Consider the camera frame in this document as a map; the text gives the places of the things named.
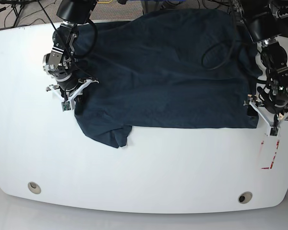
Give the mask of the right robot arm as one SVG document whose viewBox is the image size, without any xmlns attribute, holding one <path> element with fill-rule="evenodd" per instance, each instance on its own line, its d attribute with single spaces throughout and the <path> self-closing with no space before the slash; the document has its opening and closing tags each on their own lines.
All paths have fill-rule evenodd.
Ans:
<svg viewBox="0 0 288 230">
<path fill-rule="evenodd" d="M 98 30 L 90 20 L 97 3 L 97 0 L 63 0 L 57 11 L 63 22 L 54 28 L 53 48 L 43 57 L 43 71 L 57 83 L 49 85 L 46 91 L 58 97 L 64 112 L 75 109 L 76 103 L 82 100 L 83 89 L 98 83 L 97 78 L 80 66 L 97 42 Z M 76 54 L 74 43 L 80 35 L 78 26 L 86 23 L 93 28 L 93 43 L 83 54 Z"/>
</svg>

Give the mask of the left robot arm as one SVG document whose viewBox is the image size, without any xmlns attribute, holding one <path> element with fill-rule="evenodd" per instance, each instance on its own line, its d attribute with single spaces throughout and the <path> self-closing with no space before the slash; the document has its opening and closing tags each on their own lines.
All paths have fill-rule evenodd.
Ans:
<svg viewBox="0 0 288 230">
<path fill-rule="evenodd" d="M 233 24 L 238 13 L 254 44 L 261 45 L 260 58 L 266 80 L 255 79 L 258 95 L 250 95 L 247 104 L 267 123 L 269 135 L 275 136 L 288 120 L 288 56 L 277 41 L 280 31 L 270 9 L 269 0 L 229 0 Z"/>
</svg>

